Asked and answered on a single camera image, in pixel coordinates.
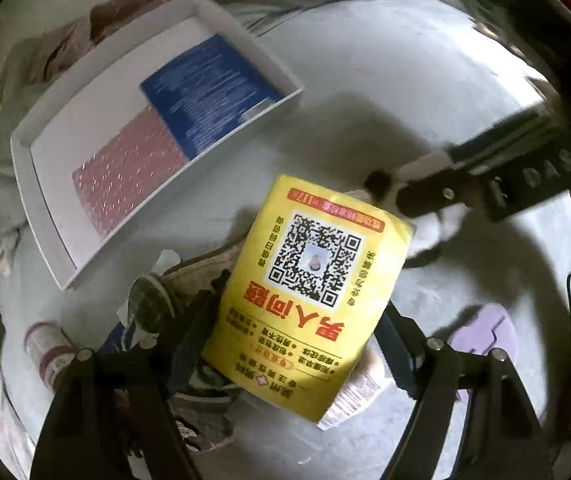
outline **glittery pink sheet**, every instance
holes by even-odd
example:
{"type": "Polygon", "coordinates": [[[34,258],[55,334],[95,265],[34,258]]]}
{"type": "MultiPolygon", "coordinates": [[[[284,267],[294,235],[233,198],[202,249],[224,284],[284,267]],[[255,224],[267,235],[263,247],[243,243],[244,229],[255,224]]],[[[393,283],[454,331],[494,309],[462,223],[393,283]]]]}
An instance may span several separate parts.
{"type": "Polygon", "coordinates": [[[166,123],[148,107],[72,174],[92,224],[106,237],[188,163],[166,123]]]}

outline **white tray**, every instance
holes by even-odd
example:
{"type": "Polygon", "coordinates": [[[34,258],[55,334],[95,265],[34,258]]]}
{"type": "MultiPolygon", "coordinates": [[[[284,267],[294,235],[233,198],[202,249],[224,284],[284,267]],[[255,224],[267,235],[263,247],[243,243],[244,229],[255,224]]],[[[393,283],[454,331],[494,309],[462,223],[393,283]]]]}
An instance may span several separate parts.
{"type": "Polygon", "coordinates": [[[123,225],[162,190],[180,189],[213,151],[236,149],[267,121],[291,111],[303,86],[211,0],[174,0],[137,18],[61,75],[12,133],[12,160],[27,219],[50,272],[67,288],[123,225]],[[139,84],[220,34],[284,98],[230,132],[166,180],[102,238],[76,195],[72,173],[148,105],[139,84]]]}

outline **yellow card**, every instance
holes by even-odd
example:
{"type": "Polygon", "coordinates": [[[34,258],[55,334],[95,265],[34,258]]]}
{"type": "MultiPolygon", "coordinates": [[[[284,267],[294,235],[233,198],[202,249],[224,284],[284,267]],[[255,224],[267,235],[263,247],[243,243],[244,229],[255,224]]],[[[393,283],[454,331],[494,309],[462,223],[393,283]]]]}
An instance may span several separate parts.
{"type": "Polygon", "coordinates": [[[281,175],[203,357],[256,396],[318,421],[387,305],[411,234],[374,206],[281,175]]]}

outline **purple object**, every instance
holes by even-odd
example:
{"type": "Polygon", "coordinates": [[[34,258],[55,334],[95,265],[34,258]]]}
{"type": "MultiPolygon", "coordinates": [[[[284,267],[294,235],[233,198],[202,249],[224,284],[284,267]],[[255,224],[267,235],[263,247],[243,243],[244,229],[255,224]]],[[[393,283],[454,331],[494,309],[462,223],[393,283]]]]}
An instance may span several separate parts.
{"type": "MultiPolygon", "coordinates": [[[[448,344],[459,352],[487,355],[492,348],[502,348],[514,363],[518,354],[517,330],[498,303],[482,306],[475,318],[454,332],[448,344]]],[[[468,400],[466,390],[459,390],[459,399],[468,400]]]]}

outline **qr code center image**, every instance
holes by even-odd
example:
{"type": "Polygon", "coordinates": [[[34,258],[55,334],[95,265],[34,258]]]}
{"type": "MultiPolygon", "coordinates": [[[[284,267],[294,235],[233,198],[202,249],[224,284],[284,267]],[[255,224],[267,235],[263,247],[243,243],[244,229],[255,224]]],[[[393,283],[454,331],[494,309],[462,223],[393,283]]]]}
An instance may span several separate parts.
{"type": "Polygon", "coordinates": [[[360,235],[296,212],[267,269],[267,281],[335,311],[362,246],[360,235]]]}

